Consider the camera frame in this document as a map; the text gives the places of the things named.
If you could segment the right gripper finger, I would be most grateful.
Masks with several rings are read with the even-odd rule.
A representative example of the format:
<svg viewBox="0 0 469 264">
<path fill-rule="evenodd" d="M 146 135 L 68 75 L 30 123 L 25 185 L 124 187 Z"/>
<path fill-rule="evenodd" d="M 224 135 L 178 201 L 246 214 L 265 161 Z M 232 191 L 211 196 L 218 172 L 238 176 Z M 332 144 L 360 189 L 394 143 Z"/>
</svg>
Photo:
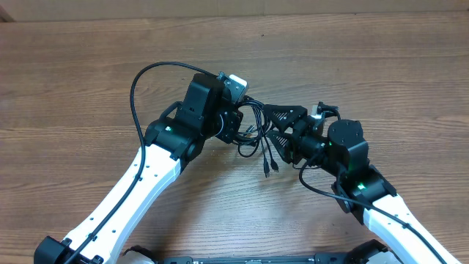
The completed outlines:
<svg viewBox="0 0 469 264">
<path fill-rule="evenodd" d="M 295 160 L 295 143 L 292 134 L 280 131 L 269 131 L 267 137 L 272 142 L 282 161 L 291 164 Z"/>
<path fill-rule="evenodd" d="M 298 120 L 307 115 L 307 109 L 302 106 L 265 104 L 263 112 L 280 132 L 292 128 Z"/>
</svg>

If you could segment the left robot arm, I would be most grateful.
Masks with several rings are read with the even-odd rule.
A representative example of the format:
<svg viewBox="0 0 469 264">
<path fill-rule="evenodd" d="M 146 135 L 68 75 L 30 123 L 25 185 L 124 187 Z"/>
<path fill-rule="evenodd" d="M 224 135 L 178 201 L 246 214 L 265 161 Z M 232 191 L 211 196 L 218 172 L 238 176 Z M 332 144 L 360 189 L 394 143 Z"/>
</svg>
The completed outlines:
<svg viewBox="0 0 469 264">
<path fill-rule="evenodd" d="M 34 263 L 153 263 L 150 252 L 123 249 L 157 197 L 197 157 L 207 139 L 233 141 L 247 81 L 231 74 L 194 75 L 182 102 L 173 103 L 143 132 L 143 145 L 117 184 L 62 241 L 46 237 Z"/>
</svg>

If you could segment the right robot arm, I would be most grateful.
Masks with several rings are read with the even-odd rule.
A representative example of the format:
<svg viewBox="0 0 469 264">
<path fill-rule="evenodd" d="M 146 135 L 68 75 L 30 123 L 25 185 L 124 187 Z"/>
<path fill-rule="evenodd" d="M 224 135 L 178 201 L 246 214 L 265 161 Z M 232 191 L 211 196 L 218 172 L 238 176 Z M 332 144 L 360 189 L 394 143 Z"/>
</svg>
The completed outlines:
<svg viewBox="0 0 469 264">
<path fill-rule="evenodd" d="M 457 263 L 411 213 L 403 198 L 370 163 L 369 145 L 361 123 L 343 119 L 335 106 L 318 103 L 313 112 L 302 106 L 265 105 L 272 124 L 267 137 L 282 160 L 303 163 L 335 177 L 331 192 L 345 213 L 380 238 L 351 252 L 350 263 L 375 263 L 378 259 L 400 263 Z"/>
</svg>

